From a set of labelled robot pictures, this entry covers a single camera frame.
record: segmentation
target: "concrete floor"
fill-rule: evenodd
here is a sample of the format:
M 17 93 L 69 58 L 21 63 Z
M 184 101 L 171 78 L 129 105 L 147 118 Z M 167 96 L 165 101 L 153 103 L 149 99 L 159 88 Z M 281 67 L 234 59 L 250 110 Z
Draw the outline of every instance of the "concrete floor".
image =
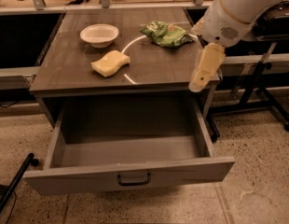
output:
M 289 111 L 287 98 L 280 100 Z M 214 120 L 221 133 L 213 144 L 216 155 L 236 160 L 222 183 L 48 197 L 22 180 L 8 223 L 288 224 L 289 133 L 278 114 L 263 109 Z M 30 152 L 42 165 L 51 136 L 37 104 L 0 108 L 0 184 L 10 182 Z M 13 201 L 14 195 L 0 224 L 6 223 Z

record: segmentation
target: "green chip bag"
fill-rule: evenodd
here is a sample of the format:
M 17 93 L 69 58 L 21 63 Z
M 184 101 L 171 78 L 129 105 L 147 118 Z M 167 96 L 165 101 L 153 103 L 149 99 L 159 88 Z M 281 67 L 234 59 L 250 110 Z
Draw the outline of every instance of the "green chip bag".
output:
M 141 30 L 141 33 L 165 48 L 178 48 L 184 43 L 193 42 L 186 30 L 165 21 L 151 21 Z

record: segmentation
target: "drawer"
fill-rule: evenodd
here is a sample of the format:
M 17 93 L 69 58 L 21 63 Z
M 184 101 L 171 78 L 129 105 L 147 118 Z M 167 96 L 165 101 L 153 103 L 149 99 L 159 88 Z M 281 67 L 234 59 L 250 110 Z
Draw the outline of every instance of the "drawer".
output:
M 65 98 L 43 170 L 23 178 L 41 195 L 222 181 L 234 163 L 215 157 L 188 92 Z

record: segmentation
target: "black handle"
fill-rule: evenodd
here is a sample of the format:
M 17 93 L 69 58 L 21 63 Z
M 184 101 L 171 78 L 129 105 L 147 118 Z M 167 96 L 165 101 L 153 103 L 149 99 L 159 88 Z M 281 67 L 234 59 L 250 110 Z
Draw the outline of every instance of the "black handle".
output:
M 140 186 L 140 185 L 146 185 L 151 181 L 151 174 L 147 173 L 147 179 L 144 182 L 131 182 L 131 183 L 123 183 L 121 180 L 120 175 L 117 176 L 117 182 L 120 186 L 127 187 L 127 186 Z

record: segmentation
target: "bowl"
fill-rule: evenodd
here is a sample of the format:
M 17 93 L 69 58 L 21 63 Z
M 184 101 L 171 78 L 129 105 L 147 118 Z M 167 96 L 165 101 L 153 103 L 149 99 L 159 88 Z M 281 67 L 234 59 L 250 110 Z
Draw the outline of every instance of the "bowl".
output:
M 108 47 L 118 36 L 118 28 L 109 24 L 95 24 L 81 31 L 80 37 L 96 49 Z

